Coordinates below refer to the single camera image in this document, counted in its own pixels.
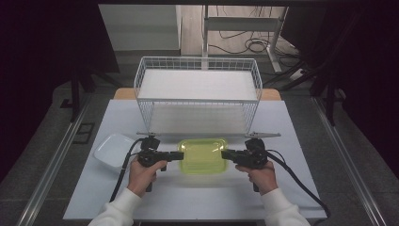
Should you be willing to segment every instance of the white plate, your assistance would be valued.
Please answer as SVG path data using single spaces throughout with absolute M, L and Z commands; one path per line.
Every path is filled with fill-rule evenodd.
M 95 150 L 94 157 L 112 170 L 119 172 L 123 161 L 135 141 L 120 134 L 107 137 Z

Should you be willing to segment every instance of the translucent green box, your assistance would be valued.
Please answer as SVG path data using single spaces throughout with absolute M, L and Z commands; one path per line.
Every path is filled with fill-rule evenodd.
M 221 151 L 227 149 L 224 138 L 185 139 L 178 144 L 184 153 L 180 169 L 186 174 L 214 174 L 226 170 L 228 162 L 222 158 Z

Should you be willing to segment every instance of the white wire rack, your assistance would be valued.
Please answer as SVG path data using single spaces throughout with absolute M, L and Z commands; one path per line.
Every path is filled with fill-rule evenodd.
M 254 59 L 143 57 L 135 91 L 148 133 L 241 136 L 262 80 Z

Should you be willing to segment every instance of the person's right hand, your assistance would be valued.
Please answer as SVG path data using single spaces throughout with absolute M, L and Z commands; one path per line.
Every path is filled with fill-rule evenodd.
M 271 161 L 268 161 L 263 169 L 250 169 L 239 165 L 235 168 L 248 174 L 249 181 L 258 186 L 261 195 L 278 188 L 275 169 Z

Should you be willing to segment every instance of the white sleeve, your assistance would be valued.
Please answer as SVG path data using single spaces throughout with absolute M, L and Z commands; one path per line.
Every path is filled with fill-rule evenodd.
M 310 225 L 299 213 L 297 205 L 290 203 L 277 188 L 261 196 L 267 226 Z
M 103 207 L 103 212 L 88 226 L 132 226 L 133 212 L 141 203 L 141 198 L 127 188 L 112 202 Z

